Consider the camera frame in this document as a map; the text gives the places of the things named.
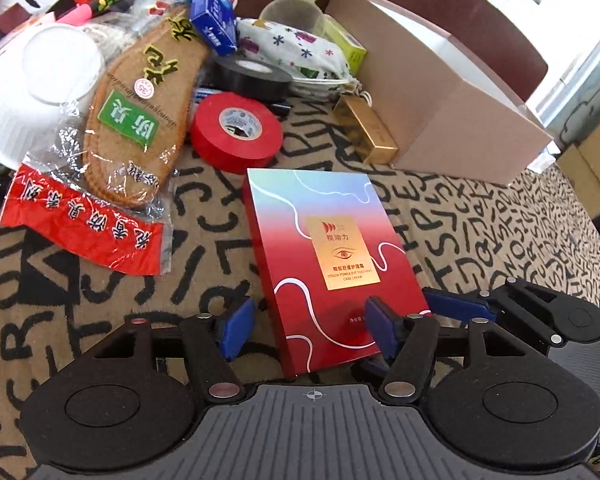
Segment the white floral cloth pouch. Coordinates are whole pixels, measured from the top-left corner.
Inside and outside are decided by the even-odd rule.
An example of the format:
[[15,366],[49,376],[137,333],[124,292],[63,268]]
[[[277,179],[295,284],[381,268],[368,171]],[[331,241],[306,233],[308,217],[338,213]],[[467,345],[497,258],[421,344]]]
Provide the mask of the white floral cloth pouch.
[[343,94],[373,105],[370,92],[352,74],[346,56],[333,42],[288,25],[238,18],[239,52],[248,60],[277,66],[291,76],[291,93],[318,102]]

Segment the red tape roll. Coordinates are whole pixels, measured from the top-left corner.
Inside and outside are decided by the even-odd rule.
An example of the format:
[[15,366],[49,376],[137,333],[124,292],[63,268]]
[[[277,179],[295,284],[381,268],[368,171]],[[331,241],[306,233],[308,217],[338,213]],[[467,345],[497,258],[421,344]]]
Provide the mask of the red tape roll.
[[190,140],[210,166],[231,174],[264,168],[283,145],[283,127],[262,103],[220,92],[196,107]]

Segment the red gift box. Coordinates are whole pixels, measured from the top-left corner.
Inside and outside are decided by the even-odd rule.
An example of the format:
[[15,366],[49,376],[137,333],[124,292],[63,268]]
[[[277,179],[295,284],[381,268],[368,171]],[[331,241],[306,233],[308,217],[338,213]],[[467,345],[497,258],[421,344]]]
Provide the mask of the red gift box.
[[287,377],[373,356],[364,304],[398,315],[429,308],[366,174],[250,169],[253,250]]

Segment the large black tape roll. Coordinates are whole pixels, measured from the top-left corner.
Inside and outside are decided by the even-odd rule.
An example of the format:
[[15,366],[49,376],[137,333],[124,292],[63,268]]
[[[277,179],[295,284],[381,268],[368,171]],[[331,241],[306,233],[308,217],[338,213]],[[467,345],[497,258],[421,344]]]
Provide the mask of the large black tape roll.
[[214,83],[223,91],[260,102],[289,96],[292,77],[277,66],[237,55],[214,56],[212,64]]

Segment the white beads bag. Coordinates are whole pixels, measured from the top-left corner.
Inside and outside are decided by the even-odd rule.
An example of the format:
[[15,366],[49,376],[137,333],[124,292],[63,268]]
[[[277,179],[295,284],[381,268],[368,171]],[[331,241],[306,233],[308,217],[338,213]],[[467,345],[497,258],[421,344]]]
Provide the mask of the white beads bag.
[[80,29],[94,41],[106,64],[114,62],[122,52],[140,39],[136,32],[129,32],[114,25],[85,24]]

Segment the brown cardboard box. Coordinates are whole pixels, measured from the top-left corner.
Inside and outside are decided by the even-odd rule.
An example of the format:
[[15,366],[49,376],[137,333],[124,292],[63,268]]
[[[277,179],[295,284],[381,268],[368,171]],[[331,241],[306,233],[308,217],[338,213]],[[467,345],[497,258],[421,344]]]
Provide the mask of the brown cardboard box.
[[600,124],[579,145],[571,145],[557,165],[588,215],[600,215]]

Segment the clear measuring cup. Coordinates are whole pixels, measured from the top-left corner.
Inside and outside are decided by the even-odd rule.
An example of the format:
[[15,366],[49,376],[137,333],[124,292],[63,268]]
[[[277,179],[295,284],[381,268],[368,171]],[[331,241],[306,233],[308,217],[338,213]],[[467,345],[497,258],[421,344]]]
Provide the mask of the clear measuring cup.
[[317,0],[273,0],[259,18],[321,36],[324,13],[316,3]]

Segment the green small box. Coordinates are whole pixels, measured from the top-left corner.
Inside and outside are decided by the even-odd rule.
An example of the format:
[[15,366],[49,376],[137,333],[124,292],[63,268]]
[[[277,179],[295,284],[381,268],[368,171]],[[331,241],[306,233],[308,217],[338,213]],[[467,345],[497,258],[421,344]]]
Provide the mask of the green small box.
[[340,47],[349,64],[351,74],[356,76],[366,58],[366,47],[328,14],[323,16],[323,37]]

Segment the white plastic bowl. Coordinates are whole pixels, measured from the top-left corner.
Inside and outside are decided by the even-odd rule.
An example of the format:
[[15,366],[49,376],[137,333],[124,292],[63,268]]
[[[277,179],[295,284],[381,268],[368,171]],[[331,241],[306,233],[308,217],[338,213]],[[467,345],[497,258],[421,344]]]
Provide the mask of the white plastic bowl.
[[23,32],[0,55],[0,164],[16,170],[60,124],[87,113],[105,71],[96,42],[64,24]]

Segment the packaged insole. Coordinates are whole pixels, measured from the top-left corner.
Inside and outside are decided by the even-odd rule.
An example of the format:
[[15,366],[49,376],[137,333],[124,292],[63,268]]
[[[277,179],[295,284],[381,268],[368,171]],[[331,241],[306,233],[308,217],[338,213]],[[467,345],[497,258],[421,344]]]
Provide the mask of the packaged insole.
[[24,156],[0,226],[25,226],[130,275],[171,267],[170,180],[209,49],[184,4],[152,19],[100,77],[87,113]]

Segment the gold bar box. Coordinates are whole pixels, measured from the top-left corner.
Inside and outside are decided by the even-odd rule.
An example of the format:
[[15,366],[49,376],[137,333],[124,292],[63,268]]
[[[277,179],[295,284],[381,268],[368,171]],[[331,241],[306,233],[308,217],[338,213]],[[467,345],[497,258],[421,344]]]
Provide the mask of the gold bar box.
[[340,96],[332,112],[364,164],[389,165],[396,157],[396,142],[364,99]]

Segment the blue small box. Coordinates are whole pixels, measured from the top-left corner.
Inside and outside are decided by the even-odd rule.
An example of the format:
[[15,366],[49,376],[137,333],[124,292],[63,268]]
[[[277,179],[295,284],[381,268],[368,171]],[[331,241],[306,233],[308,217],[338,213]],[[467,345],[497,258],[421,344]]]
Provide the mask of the blue small box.
[[238,40],[233,3],[230,0],[186,0],[189,21],[219,56],[237,51]]

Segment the pink cardboard box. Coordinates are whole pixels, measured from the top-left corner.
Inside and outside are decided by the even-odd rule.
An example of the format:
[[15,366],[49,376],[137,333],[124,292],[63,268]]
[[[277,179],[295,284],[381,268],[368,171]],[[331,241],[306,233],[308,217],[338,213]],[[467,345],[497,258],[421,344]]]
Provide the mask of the pink cardboard box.
[[329,0],[366,47],[358,80],[398,169],[506,185],[552,138],[502,78],[446,30],[388,0]]

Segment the pink highlighter pen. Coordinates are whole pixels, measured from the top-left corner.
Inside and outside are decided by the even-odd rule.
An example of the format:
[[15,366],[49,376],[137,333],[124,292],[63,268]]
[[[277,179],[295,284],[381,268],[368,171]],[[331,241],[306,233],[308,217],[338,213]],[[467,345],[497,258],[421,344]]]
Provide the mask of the pink highlighter pen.
[[56,22],[70,26],[81,26],[88,21],[91,21],[92,18],[105,14],[112,6],[121,1],[123,0],[92,0],[90,2],[80,3],[72,10],[62,14]]

